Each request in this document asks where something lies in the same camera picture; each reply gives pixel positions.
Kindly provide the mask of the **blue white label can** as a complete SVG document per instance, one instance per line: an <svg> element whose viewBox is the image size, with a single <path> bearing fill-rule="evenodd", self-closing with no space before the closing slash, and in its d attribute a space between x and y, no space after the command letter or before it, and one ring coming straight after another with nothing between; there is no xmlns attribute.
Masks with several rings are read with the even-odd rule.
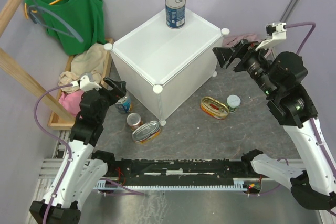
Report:
<svg viewBox="0 0 336 224"><path fill-rule="evenodd" d="M132 110L132 101L129 95L119 99L114 105L117 111L121 114L127 114Z"/></svg>

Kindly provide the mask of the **tall blue label can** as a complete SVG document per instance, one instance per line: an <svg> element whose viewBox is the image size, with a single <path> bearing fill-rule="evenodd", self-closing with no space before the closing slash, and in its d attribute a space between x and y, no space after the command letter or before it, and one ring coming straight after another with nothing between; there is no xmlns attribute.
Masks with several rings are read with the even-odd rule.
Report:
<svg viewBox="0 0 336 224"><path fill-rule="evenodd" d="M186 0L165 0L166 24L179 29L185 24Z"/></svg>

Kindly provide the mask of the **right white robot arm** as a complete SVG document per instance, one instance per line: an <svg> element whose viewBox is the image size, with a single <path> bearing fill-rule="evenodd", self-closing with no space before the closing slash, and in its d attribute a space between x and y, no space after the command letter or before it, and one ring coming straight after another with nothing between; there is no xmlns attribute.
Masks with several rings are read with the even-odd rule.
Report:
<svg viewBox="0 0 336 224"><path fill-rule="evenodd" d="M302 58L289 51L273 61L256 41L242 40L236 46L214 47L220 67L235 59L235 72L247 72L266 95L269 111L293 141L304 168L291 168L259 150L242 157L246 177L267 176L291 191L294 199L309 210L331 212L335 208L335 160L323 137L318 112L302 85L308 71Z"/></svg>

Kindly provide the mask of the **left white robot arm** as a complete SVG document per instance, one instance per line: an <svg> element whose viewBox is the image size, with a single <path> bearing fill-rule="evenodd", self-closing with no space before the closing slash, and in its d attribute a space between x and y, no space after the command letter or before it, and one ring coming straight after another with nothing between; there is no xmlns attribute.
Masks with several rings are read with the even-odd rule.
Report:
<svg viewBox="0 0 336 224"><path fill-rule="evenodd" d="M69 141L64 142L65 157L58 173L42 200L33 201L30 213L37 223L78 223L81 208L102 177L116 171L114 154L94 151L103 132L103 122L109 107L126 96L126 82L109 77L104 82L112 89L91 81L84 74L73 82L84 93L80 111L71 128Z"/></svg>

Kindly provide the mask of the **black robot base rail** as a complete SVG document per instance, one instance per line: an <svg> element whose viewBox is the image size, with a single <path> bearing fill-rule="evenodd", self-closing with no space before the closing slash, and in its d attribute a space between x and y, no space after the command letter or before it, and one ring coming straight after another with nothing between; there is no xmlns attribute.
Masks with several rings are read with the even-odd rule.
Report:
<svg viewBox="0 0 336 224"><path fill-rule="evenodd" d="M108 178L125 186L233 185L235 178L258 180L260 175L242 161L228 159L122 159L108 166Z"/></svg>

